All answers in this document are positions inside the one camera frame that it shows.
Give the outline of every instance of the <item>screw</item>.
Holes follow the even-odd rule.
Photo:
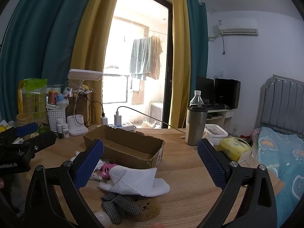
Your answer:
[[[235,162],[235,161],[231,161],[231,162],[230,162],[230,165],[231,165],[232,167],[237,167],[239,164],[238,164],[237,162]]]
[[[266,170],[266,166],[264,166],[263,164],[260,164],[260,165],[259,165],[259,168],[260,168],[261,170]]]
[[[37,170],[37,171],[42,170],[42,168],[43,168],[43,166],[42,166],[41,164],[36,166],[36,170]]]
[[[71,166],[71,164],[72,164],[72,161],[70,161],[70,160],[67,160],[67,161],[63,162],[64,167],[69,167],[69,166]]]

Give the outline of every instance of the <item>textured white towel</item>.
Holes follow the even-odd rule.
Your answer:
[[[170,191],[170,186],[162,178],[155,179],[157,168],[137,170],[124,166],[114,166],[110,171],[110,181],[100,182],[98,188],[121,195],[160,196]]]

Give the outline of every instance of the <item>blue blanket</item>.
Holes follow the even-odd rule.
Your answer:
[[[262,127],[256,153],[258,161],[285,184],[275,198],[280,227],[304,193],[304,141]]]

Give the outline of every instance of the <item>desk lamp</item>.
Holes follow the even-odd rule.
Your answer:
[[[98,71],[91,71],[91,70],[81,70],[81,69],[70,69],[69,73],[67,74],[67,78],[69,80],[81,80],[81,84],[77,90],[76,95],[76,102],[74,105],[74,114],[73,116],[67,117],[67,124],[69,128],[69,133],[71,135],[82,135],[89,132],[89,129],[85,126],[83,115],[75,115],[75,109],[78,99],[78,93],[81,85],[83,84],[84,80],[86,81],[99,81],[102,77],[103,73]]]

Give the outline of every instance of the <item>computer monitor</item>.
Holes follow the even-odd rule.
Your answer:
[[[212,79],[196,77],[196,90],[201,91],[201,98],[205,104],[215,103],[215,89]]]

